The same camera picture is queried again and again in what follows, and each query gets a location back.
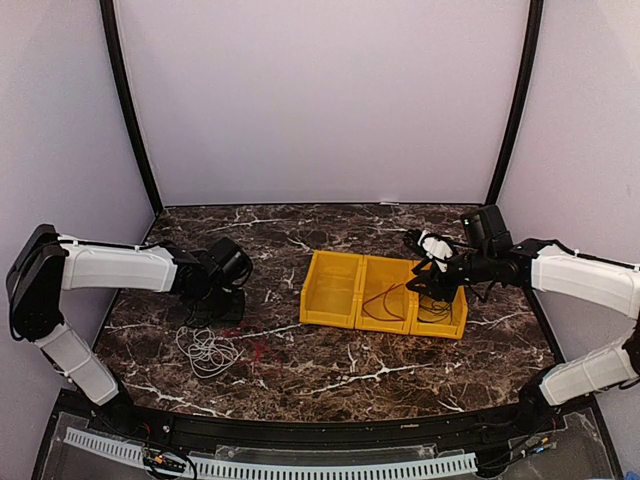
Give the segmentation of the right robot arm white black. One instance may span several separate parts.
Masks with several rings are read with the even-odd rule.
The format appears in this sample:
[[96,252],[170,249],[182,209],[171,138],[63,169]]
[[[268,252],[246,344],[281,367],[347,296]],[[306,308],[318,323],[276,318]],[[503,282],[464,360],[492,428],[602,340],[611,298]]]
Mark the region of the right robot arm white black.
[[[407,288],[450,303],[457,290],[477,284],[513,286],[553,293],[639,319],[639,266],[572,249],[558,239],[513,241],[499,207],[480,207],[460,217],[465,239],[456,241],[427,230],[405,232],[404,244],[421,261]],[[639,331],[559,363],[534,376],[521,389],[510,424],[534,432],[549,408],[611,387],[639,383]]]

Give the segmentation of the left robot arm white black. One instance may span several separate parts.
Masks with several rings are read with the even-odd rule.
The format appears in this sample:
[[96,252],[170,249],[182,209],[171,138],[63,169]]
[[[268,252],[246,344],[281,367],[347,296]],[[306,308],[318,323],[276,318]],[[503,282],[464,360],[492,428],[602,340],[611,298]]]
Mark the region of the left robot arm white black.
[[124,245],[62,235],[50,224],[32,232],[6,276],[12,338],[26,340],[57,365],[120,436],[141,427],[140,412],[126,389],[71,327],[60,296],[76,289],[134,289],[178,296],[192,320],[238,323],[244,316],[244,285],[253,262],[224,237],[206,250],[171,242]]

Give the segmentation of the yellow bin right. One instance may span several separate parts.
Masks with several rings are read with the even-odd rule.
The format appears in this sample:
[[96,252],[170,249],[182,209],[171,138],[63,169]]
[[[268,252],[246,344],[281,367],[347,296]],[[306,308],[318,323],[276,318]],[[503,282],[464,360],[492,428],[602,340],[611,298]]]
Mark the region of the yellow bin right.
[[459,287],[453,302],[439,302],[417,295],[416,313],[411,317],[409,333],[414,336],[460,340],[465,332],[468,302]]

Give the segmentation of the yellow bin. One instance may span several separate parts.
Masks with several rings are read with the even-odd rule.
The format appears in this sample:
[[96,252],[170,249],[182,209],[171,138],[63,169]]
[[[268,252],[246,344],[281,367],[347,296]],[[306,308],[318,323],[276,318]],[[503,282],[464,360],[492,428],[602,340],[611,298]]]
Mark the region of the yellow bin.
[[316,250],[300,294],[302,324],[353,329],[362,255]]
[[415,262],[365,256],[360,281],[361,303],[355,328],[361,331],[408,335],[416,313],[417,294],[405,284],[413,278]]
[[468,302],[459,287],[453,302],[439,302],[417,295],[416,313],[411,317],[409,333],[414,336],[460,340],[465,332]]

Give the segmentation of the yellow bin middle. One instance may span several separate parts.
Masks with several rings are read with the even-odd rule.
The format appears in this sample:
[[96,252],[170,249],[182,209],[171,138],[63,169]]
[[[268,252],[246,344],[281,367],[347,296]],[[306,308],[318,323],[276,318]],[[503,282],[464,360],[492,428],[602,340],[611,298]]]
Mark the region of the yellow bin middle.
[[408,335],[416,313],[417,294],[405,284],[413,278],[415,262],[365,256],[360,281],[361,303],[355,328],[361,331]]

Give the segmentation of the yellow bin left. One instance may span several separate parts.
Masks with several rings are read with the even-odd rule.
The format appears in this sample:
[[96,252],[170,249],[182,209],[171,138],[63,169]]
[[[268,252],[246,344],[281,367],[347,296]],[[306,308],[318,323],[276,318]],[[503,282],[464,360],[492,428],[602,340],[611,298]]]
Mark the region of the yellow bin left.
[[316,250],[300,294],[302,324],[353,329],[362,255]]

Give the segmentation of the black front rail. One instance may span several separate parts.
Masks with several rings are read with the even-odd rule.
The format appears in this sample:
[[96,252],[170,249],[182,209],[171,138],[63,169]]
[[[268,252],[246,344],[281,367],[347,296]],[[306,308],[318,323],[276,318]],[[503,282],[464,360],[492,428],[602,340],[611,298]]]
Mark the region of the black front rail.
[[517,405],[439,417],[355,423],[233,420],[137,405],[97,408],[82,394],[66,389],[59,392],[54,410],[76,415],[99,432],[147,440],[184,453],[212,453],[223,446],[348,451],[425,445],[439,453],[476,451],[482,465],[501,465],[510,460],[516,442],[552,435],[566,425],[560,408],[534,413]]

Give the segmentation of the right black frame post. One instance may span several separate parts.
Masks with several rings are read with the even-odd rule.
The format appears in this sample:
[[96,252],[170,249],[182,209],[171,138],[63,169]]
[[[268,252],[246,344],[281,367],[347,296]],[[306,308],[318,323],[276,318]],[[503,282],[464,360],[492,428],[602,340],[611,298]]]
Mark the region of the right black frame post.
[[543,11],[543,0],[529,1],[526,28],[512,101],[496,164],[484,200],[485,205],[496,204],[504,186],[526,106],[542,26]]

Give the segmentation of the black frame post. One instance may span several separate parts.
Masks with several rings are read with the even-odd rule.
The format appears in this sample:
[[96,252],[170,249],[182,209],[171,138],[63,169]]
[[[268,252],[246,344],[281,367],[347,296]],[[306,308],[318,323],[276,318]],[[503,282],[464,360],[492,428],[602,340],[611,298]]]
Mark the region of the black frame post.
[[100,0],[99,7],[112,76],[128,139],[147,200],[154,215],[158,216],[164,210],[164,205],[152,172],[127,76],[116,5],[112,0]]
[[543,0],[529,1],[526,28],[512,101],[496,164],[484,200],[485,205],[496,204],[504,186],[526,106],[542,26],[543,11]]

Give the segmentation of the left black frame post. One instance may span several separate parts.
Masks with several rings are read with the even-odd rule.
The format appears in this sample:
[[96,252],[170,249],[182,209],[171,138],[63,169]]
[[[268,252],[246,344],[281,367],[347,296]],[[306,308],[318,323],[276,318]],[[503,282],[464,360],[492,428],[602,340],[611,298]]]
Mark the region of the left black frame post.
[[116,5],[112,0],[100,0],[99,7],[112,76],[128,139],[147,200],[154,215],[158,216],[164,210],[164,205],[152,172],[127,76]]

